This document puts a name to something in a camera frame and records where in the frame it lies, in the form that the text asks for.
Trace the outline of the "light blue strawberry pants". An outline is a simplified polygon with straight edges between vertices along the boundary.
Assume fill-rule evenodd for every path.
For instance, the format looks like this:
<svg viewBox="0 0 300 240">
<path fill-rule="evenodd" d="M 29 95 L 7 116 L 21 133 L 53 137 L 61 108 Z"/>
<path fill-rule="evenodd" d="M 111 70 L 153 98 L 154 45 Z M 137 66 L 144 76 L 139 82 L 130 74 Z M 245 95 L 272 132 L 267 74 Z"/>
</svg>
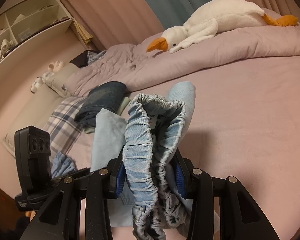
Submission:
<svg viewBox="0 0 300 240">
<path fill-rule="evenodd" d="M 166 229 L 187 236 L 192 200 L 177 191 L 171 160 L 190 125 L 196 89 L 176 83 L 166 97 L 139 93 L 128 118 L 102 109 L 96 116 L 91 170 L 121 157 L 127 179 L 121 196 L 108 201 L 112 227 L 133 227 L 137 239 L 165 239 Z"/>
</svg>

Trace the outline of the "blue striped cloth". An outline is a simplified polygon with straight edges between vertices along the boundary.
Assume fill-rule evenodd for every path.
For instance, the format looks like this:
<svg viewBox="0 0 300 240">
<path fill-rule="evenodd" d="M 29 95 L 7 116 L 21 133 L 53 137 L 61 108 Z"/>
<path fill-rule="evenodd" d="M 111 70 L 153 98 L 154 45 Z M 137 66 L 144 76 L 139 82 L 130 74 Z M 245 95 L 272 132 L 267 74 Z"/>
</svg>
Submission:
<svg viewBox="0 0 300 240">
<path fill-rule="evenodd" d="M 57 178 L 69 174 L 71 172 L 74 172 L 76 170 L 77 168 L 75 162 L 70 157 L 64 155 L 61 152 L 58 152 L 52 160 L 51 163 L 52 178 Z"/>
</svg>

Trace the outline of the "plaid pillow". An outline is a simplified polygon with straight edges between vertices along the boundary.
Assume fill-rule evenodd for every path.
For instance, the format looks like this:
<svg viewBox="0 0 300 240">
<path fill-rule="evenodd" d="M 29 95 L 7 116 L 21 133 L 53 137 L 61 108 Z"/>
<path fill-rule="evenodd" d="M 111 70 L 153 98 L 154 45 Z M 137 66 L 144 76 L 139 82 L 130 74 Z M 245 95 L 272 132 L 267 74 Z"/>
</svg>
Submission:
<svg viewBox="0 0 300 240">
<path fill-rule="evenodd" d="M 66 98 L 49 117 L 43 130 L 50 134 L 50 160 L 53 160 L 58 152 L 67 155 L 82 133 L 82 126 L 75 122 L 75 117 L 84 102 L 85 98 L 81 97 Z"/>
</svg>

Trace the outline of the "beige cushion pillow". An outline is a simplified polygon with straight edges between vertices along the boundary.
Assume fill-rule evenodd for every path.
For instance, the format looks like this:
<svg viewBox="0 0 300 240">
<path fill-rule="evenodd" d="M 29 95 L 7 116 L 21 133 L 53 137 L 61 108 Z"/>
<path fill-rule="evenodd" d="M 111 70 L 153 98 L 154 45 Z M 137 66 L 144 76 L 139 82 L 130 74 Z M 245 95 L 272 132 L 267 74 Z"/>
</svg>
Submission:
<svg viewBox="0 0 300 240">
<path fill-rule="evenodd" d="M 65 66 L 58 71 L 55 75 L 48 78 L 45 84 L 54 90 L 57 94 L 59 94 L 63 98 L 67 98 L 71 96 L 71 93 L 65 86 L 67 79 L 77 72 L 79 68 L 71 63 L 66 63 Z"/>
</svg>

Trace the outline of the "small white plush toy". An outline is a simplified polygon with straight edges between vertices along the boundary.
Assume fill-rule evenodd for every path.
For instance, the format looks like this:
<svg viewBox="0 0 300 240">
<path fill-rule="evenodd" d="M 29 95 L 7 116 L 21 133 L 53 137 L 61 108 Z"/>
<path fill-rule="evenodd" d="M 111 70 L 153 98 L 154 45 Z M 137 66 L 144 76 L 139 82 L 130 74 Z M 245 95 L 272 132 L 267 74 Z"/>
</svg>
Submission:
<svg viewBox="0 0 300 240">
<path fill-rule="evenodd" d="M 48 80 L 48 78 L 55 75 L 65 66 L 63 61 L 52 62 L 48 66 L 48 71 L 37 77 L 31 86 L 31 93 L 35 94 L 38 89 Z"/>
</svg>

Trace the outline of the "folded dark denim jeans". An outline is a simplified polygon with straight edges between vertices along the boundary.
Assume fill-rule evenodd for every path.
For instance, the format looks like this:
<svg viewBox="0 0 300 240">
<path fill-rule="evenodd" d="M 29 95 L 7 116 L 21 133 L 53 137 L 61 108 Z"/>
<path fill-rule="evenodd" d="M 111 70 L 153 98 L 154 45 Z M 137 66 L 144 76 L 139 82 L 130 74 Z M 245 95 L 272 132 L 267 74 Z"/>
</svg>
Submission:
<svg viewBox="0 0 300 240">
<path fill-rule="evenodd" d="M 101 109 L 116 113 L 126 93 L 126 85 L 110 81 L 92 89 L 74 121 L 84 129 L 96 127 L 96 116 Z"/>
</svg>

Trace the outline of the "dark clothes pile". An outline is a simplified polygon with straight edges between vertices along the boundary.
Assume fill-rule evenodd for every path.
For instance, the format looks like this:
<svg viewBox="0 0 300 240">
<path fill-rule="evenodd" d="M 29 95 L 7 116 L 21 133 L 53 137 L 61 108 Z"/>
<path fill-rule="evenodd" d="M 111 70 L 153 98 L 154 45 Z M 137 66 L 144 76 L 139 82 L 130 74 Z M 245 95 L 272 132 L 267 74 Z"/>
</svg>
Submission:
<svg viewBox="0 0 300 240">
<path fill-rule="evenodd" d="M 75 58 L 73 58 L 70 63 L 74 64 L 78 68 L 83 68 L 88 66 L 89 64 L 97 61 L 102 58 L 107 51 L 95 51 L 95 50 L 85 50 Z"/>
</svg>

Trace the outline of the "mauve quilted duvet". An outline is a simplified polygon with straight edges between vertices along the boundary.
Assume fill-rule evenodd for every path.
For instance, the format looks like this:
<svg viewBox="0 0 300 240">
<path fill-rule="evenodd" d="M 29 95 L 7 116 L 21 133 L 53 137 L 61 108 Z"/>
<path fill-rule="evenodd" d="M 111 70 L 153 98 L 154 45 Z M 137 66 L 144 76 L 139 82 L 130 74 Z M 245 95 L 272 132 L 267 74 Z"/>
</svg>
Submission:
<svg viewBox="0 0 300 240">
<path fill-rule="evenodd" d="M 65 82 L 66 89 L 71 95 L 87 96 L 103 83 L 119 81 L 134 92 L 239 60 L 300 56 L 300 24 L 235 29 L 173 54 L 146 52 L 150 40 L 137 46 L 127 43 L 110 47 L 103 57 L 72 74 Z"/>
</svg>

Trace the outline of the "pink curtain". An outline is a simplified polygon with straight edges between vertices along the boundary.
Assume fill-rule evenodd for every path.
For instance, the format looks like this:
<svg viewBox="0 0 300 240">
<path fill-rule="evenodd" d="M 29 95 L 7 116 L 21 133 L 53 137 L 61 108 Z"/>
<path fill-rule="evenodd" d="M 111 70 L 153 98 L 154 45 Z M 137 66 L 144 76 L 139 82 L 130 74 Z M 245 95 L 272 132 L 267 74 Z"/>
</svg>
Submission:
<svg viewBox="0 0 300 240">
<path fill-rule="evenodd" d="M 246 0 L 280 15 L 291 14 L 300 21 L 294 0 Z M 74 18 L 93 36 L 98 49 L 116 44 L 140 44 L 164 31 L 145 0 L 61 0 Z"/>
</svg>

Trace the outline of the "white goose plush toy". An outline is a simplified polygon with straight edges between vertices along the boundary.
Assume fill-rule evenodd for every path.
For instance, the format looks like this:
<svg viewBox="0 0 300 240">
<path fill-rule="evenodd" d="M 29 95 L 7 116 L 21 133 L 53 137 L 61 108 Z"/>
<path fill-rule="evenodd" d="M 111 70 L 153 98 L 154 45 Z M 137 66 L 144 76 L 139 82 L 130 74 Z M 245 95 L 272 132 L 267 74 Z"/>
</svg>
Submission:
<svg viewBox="0 0 300 240">
<path fill-rule="evenodd" d="M 272 25 L 298 25 L 298 18 L 285 15 L 274 19 L 253 2 L 246 0 L 212 0 L 199 7 L 182 25 L 166 29 L 147 47 L 147 52 L 160 50 L 175 53 L 219 33 L 237 28 Z"/>
</svg>

